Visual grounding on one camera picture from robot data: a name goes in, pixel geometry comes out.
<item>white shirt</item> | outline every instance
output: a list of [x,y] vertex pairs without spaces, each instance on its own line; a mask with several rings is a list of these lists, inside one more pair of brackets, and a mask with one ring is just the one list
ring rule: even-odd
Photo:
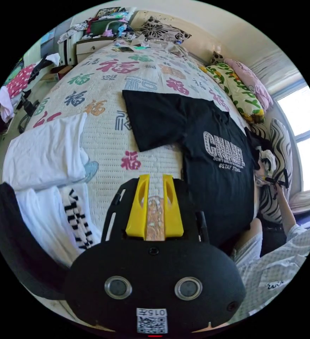
[[246,297],[229,323],[243,320],[268,305],[294,278],[309,252],[310,229],[295,225],[286,244],[238,266]]

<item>bedspread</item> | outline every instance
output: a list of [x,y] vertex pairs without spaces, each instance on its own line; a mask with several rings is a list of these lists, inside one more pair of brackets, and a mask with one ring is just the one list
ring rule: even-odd
[[243,132],[248,125],[226,93],[191,57],[184,59],[151,48],[116,52],[114,47],[111,44],[98,50],[62,78],[40,103],[27,130],[53,119],[87,112],[81,147],[100,165],[88,183],[93,223],[102,230],[120,185],[150,173],[147,239],[164,240],[162,175],[181,178],[182,155],[175,145],[138,151],[122,90],[178,93],[214,100],[221,110],[229,111]]

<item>yellow patterned pillow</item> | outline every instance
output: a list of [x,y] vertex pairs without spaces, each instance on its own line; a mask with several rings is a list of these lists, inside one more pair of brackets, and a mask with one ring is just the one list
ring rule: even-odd
[[228,94],[239,113],[249,124],[264,122],[263,108],[253,92],[227,64],[207,66],[207,74]]

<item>white cabinet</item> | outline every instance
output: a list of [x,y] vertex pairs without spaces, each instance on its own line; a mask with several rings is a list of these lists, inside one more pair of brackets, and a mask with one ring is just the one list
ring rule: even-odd
[[101,37],[78,41],[76,43],[77,63],[79,64],[82,60],[96,52],[98,49],[108,46],[114,39],[114,37]]

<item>pink pillow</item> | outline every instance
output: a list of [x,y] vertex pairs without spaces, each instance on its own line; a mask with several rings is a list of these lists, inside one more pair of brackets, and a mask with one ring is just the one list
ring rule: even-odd
[[247,66],[232,59],[224,59],[224,62],[228,64],[242,80],[242,82],[255,93],[257,99],[262,105],[263,110],[266,112],[269,106],[273,105],[274,102],[269,95],[267,89],[259,78],[250,70]]

